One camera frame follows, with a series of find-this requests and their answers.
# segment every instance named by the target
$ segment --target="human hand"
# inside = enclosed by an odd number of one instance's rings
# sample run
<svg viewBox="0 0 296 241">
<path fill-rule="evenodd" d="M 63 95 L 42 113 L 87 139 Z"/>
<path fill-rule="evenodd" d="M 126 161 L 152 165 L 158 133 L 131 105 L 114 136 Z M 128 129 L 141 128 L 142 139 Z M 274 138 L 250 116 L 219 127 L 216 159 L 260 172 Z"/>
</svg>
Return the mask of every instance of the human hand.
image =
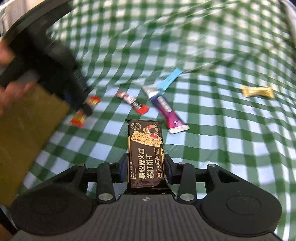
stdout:
<svg viewBox="0 0 296 241">
<path fill-rule="evenodd" d="M 9 49 L 5 41 L 0 41 L 0 65 L 6 66 L 13 59 L 15 55 Z M 13 81 L 4 89 L 0 86 L 0 115 L 3 114 L 4 109 L 12 105 L 13 102 L 22 98 L 24 94 L 35 86 L 34 82 L 21 83 L 20 81 Z"/>
</svg>

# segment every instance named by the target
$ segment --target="gold wrapper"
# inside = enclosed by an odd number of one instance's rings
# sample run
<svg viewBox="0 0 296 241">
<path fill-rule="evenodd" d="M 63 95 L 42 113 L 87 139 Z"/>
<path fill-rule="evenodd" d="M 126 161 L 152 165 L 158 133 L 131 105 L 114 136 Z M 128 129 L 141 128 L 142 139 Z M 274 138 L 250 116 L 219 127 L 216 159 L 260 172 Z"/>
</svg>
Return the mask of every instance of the gold wrapper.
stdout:
<svg viewBox="0 0 296 241">
<path fill-rule="evenodd" d="M 271 87 L 247 87 L 245 85 L 241 85 L 241 89 L 244 97 L 262 95 L 274 98 L 273 90 Z"/>
</svg>

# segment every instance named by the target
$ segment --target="black round pad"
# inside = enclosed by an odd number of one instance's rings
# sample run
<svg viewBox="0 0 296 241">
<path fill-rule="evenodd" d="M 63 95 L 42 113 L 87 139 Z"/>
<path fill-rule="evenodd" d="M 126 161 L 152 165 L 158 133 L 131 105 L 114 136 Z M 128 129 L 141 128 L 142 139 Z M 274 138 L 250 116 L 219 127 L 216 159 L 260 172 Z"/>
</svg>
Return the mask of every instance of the black round pad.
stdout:
<svg viewBox="0 0 296 241">
<path fill-rule="evenodd" d="M 273 195 L 244 183 L 223 183 L 200 207 L 213 227 L 240 237 L 273 232 L 281 217 L 281 205 Z"/>
<path fill-rule="evenodd" d="M 34 235 L 71 231 L 91 216 L 92 200 L 68 184 L 56 183 L 19 196 L 11 206 L 16 226 Z"/>
</svg>

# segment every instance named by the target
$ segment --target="gingham tablecloth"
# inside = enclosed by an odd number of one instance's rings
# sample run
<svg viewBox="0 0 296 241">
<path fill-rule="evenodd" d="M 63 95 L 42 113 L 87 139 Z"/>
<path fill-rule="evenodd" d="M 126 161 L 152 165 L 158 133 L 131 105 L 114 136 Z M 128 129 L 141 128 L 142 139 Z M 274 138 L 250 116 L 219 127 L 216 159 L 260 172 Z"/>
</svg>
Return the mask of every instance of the gingham tablecloth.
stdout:
<svg viewBox="0 0 296 241">
<path fill-rule="evenodd" d="M 127 151 L 126 118 L 163 119 L 141 86 L 178 67 L 184 73 L 164 95 L 190 130 L 169 134 L 163 125 L 165 153 L 198 168 L 216 163 L 272 193 L 283 207 L 276 233 L 295 240 L 295 69 L 279 2 L 74 0 L 73 7 L 49 34 L 71 48 L 102 101 L 83 128 L 69 125 L 73 114 L 59 125 L 20 192 L 77 163 L 117 161 Z M 241 84 L 272 86 L 275 99 L 244 98 Z M 114 96 L 119 90 L 150 111 L 140 117 Z M 203 183 L 197 190 L 205 195 Z"/>
</svg>

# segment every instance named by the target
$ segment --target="candy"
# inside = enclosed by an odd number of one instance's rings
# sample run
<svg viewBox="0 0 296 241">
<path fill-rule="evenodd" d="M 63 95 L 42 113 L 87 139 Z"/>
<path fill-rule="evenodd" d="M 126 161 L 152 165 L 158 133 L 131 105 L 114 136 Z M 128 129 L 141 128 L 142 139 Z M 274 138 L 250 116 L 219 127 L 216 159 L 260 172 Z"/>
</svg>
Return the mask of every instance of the candy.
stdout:
<svg viewBox="0 0 296 241">
<path fill-rule="evenodd" d="M 101 101 L 101 98 L 96 97 L 96 96 L 90 96 L 87 100 L 86 103 L 94 109 L 97 104 Z M 78 127 L 82 127 L 84 125 L 84 122 L 87 118 L 87 115 L 84 113 L 83 110 L 78 110 L 76 114 L 73 116 L 72 120 L 70 120 L 70 124 L 73 124 Z"/>
<path fill-rule="evenodd" d="M 161 122 L 126 120 L 128 123 L 127 194 L 170 193 L 165 180 Z"/>
<path fill-rule="evenodd" d="M 149 107 L 139 103 L 135 97 L 130 96 L 125 91 L 119 91 L 115 95 L 134 107 L 135 111 L 140 115 L 145 114 L 149 110 Z"/>
<path fill-rule="evenodd" d="M 241 85 L 241 89 L 244 97 L 262 95 L 274 98 L 273 90 L 271 87 L 247 87 L 245 85 Z"/>
</svg>

